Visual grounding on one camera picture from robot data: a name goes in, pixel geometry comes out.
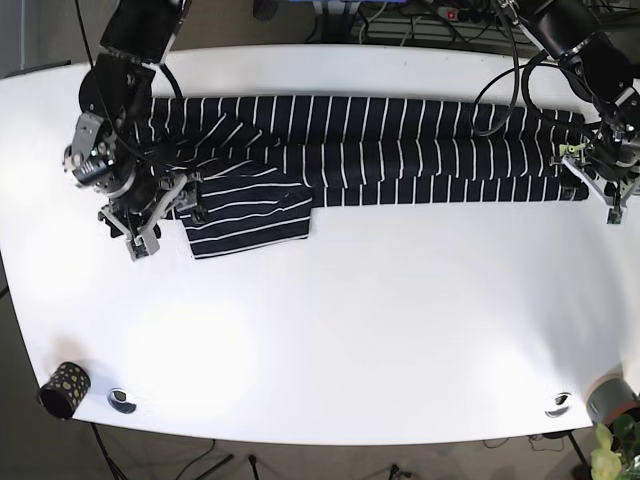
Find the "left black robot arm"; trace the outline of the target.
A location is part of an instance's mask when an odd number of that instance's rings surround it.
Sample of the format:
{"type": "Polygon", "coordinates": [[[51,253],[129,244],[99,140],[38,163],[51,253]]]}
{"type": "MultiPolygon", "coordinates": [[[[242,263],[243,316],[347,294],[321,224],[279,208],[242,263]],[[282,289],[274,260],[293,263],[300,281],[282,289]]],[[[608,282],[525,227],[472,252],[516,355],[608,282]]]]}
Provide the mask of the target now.
{"type": "Polygon", "coordinates": [[[639,78],[637,67],[602,30],[581,1],[494,1],[507,29],[519,27],[539,48],[526,63],[512,58],[514,89],[506,106],[449,108],[437,137],[455,201],[581,201],[597,197],[607,222],[623,223],[628,200],[639,192],[639,78]],[[580,114],[537,106],[533,73],[561,71],[571,90],[596,110],[580,114]]]}

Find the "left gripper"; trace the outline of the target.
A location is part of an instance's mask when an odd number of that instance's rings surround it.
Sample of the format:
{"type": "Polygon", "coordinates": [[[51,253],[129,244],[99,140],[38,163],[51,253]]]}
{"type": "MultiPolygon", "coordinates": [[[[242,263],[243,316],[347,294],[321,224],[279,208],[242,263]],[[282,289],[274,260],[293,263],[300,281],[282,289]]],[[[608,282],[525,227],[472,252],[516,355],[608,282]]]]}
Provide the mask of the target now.
{"type": "Polygon", "coordinates": [[[639,195],[639,143],[619,144],[620,162],[611,166],[612,174],[606,173],[604,167],[590,157],[594,152],[586,143],[561,144],[554,161],[570,171],[587,186],[590,194],[607,206],[608,225],[622,225],[628,201],[639,195]]]}

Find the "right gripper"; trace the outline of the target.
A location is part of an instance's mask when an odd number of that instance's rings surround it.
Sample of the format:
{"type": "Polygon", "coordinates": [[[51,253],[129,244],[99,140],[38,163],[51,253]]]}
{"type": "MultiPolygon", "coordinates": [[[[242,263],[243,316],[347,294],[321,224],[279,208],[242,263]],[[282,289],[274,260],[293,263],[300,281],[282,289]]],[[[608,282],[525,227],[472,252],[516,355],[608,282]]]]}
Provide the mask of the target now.
{"type": "Polygon", "coordinates": [[[98,220],[110,228],[112,238],[124,237],[132,261],[154,255],[160,248],[158,223],[169,213],[186,213],[195,225],[208,220],[199,173],[169,172],[164,176],[135,176],[122,194],[110,194],[98,212],[98,220]]]}

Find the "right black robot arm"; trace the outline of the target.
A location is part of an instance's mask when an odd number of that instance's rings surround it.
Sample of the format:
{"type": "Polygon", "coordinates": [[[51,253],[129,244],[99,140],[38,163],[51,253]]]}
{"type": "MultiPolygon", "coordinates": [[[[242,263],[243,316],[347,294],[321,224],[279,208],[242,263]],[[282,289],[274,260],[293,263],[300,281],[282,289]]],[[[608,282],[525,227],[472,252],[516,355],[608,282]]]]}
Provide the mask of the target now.
{"type": "Polygon", "coordinates": [[[187,1],[120,1],[90,56],[89,72],[79,89],[73,140],[64,152],[63,169],[77,187],[92,188],[108,202],[99,213],[112,237],[123,237],[132,260],[160,248],[159,221],[168,213],[204,217],[195,166],[177,162],[174,141],[144,145],[135,135],[152,104],[157,72],[183,98],[165,58],[190,8],[187,1]]]}

